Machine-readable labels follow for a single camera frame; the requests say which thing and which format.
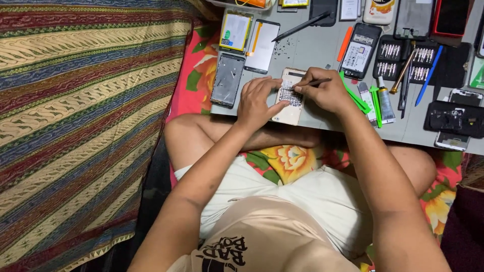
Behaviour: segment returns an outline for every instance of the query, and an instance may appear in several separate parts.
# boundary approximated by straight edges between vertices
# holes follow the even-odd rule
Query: white shorts
[[[177,180],[190,167],[176,171]],[[234,203],[233,199],[248,196],[277,196],[302,208],[326,231],[333,247],[348,259],[362,256],[371,244],[371,212],[355,178],[323,166],[292,184],[278,186],[250,167],[242,155],[235,158],[204,208],[200,238],[207,238],[218,219]]]

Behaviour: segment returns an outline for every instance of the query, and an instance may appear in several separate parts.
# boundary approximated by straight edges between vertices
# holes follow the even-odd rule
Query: stylus pen
[[[314,85],[319,85],[323,82],[328,82],[328,81],[331,81],[331,78],[328,77],[328,78],[323,78],[323,79],[320,79],[320,80],[316,80],[316,81],[313,81],[313,82],[309,82],[308,84],[306,84],[305,86],[314,86]]]
[[[417,101],[415,102],[415,106],[417,106],[420,103],[420,100],[422,100],[422,97],[424,96],[425,89],[427,89],[428,82],[430,81],[430,78],[432,77],[432,74],[435,70],[435,66],[437,65],[437,61],[440,58],[440,54],[442,53],[443,46],[439,46],[439,50],[437,51],[437,54],[435,55],[434,63],[432,64],[432,68],[430,68],[430,71],[428,72],[427,79],[425,79],[425,83],[423,84],[422,88],[420,89],[419,96],[417,97]]]
[[[295,33],[295,32],[298,32],[298,31],[300,31],[301,29],[303,29],[303,28],[305,28],[305,27],[309,26],[309,25],[310,25],[310,24],[312,24],[312,23],[314,23],[314,22],[316,22],[316,21],[319,21],[319,20],[321,20],[321,19],[323,19],[323,18],[328,17],[330,14],[331,14],[331,12],[330,12],[330,11],[323,12],[321,15],[318,15],[318,16],[316,16],[316,17],[312,18],[311,20],[306,21],[306,22],[304,22],[304,23],[302,23],[302,24],[300,24],[300,25],[296,26],[295,28],[293,28],[293,29],[291,29],[291,30],[288,30],[288,31],[286,31],[286,32],[282,33],[281,35],[279,35],[279,36],[277,36],[275,39],[273,39],[273,40],[272,40],[272,42],[277,42],[277,41],[280,41],[280,40],[282,40],[282,39],[286,38],[287,36],[289,36],[289,35],[291,35],[291,34],[293,34],[293,33]]]

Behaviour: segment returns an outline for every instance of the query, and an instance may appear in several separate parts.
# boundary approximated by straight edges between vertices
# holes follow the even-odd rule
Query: adhesive tube
[[[381,123],[393,123],[396,121],[393,113],[392,104],[390,103],[390,93],[385,88],[383,77],[378,77],[378,99],[380,100]]]

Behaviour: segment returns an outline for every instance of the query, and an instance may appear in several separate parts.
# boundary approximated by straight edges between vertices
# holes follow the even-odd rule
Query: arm
[[[166,271],[197,249],[202,210],[251,135],[287,105],[268,108],[267,96],[281,80],[255,79],[241,92],[238,120],[179,180],[138,249],[128,271]]]
[[[313,79],[333,78],[319,88],[305,86],[296,91],[334,112],[343,125],[351,161],[372,211],[376,268],[383,271],[450,271],[429,232],[410,180],[351,100],[338,73],[313,68],[308,74],[299,85]]]

